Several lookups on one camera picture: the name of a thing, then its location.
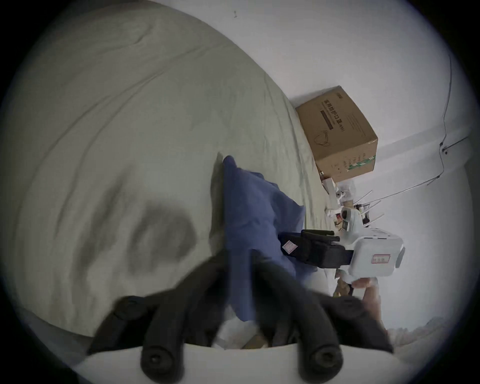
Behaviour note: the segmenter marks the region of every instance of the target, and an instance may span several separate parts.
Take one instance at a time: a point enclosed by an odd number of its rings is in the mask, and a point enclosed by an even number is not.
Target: black mount
[[[88,353],[142,346],[139,363],[151,380],[180,380],[183,344],[210,347],[223,322],[227,258],[226,251],[212,257],[172,290],[118,300]],[[310,292],[258,251],[252,251],[252,293],[269,345],[298,343],[299,373],[307,382],[335,377],[343,364],[340,344],[393,352],[361,301]]]

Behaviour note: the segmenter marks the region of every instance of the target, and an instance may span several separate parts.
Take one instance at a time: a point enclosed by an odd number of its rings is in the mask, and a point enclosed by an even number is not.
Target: black wire
[[[450,101],[450,93],[452,91],[452,57],[450,56],[450,54],[448,55],[448,59],[450,60],[450,81],[448,83],[448,95],[447,95],[447,103],[445,104],[445,109],[444,109],[444,114],[443,114],[443,121],[444,121],[444,131],[445,131],[445,134],[444,134],[444,138],[442,139],[442,141],[440,142],[440,146],[438,147],[438,156],[440,157],[440,161],[442,162],[442,172],[440,172],[437,176],[435,176],[434,178],[431,178],[431,179],[428,179],[428,180],[425,180],[417,185],[414,185],[413,187],[409,187],[409,188],[405,188],[404,190],[401,190],[399,192],[395,192],[395,193],[392,193],[391,195],[388,195],[388,196],[384,196],[380,199],[375,199],[375,200],[372,200],[372,201],[369,201],[368,203],[365,203],[364,205],[367,205],[367,204],[370,204],[370,203],[375,203],[377,201],[380,201],[380,200],[383,200],[383,199],[386,199],[388,197],[392,197],[392,196],[395,196],[395,195],[398,195],[400,193],[403,193],[403,192],[406,192],[406,191],[409,191],[411,189],[414,189],[414,188],[417,188],[423,184],[427,184],[427,185],[430,185],[431,183],[433,183],[435,180],[439,179],[440,176],[442,176],[445,172],[445,165],[444,165],[444,160],[442,159],[442,145],[444,144],[445,142],[445,139],[447,138],[447,126],[445,124],[445,115],[447,113],[447,108],[448,108],[448,103]]]

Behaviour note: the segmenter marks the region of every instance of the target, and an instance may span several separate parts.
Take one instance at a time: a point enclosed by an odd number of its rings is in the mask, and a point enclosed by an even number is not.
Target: finger
[[[352,283],[353,288],[367,288],[371,285],[369,277],[362,277]]]

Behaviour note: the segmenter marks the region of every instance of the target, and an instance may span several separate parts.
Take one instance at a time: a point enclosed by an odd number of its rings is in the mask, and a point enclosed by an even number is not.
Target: cardboard box
[[[313,157],[335,182],[373,171],[378,137],[342,87],[297,108]]]

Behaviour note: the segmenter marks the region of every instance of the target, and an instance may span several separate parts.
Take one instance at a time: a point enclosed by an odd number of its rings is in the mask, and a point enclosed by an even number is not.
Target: wrinkled fabric
[[[298,205],[261,173],[238,168],[232,156],[223,160],[225,247],[229,254],[230,304],[238,318],[254,320],[251,250],[284,267],[303,281],[316,267],[283,255],[278,234],[300,232],[305,207]]]

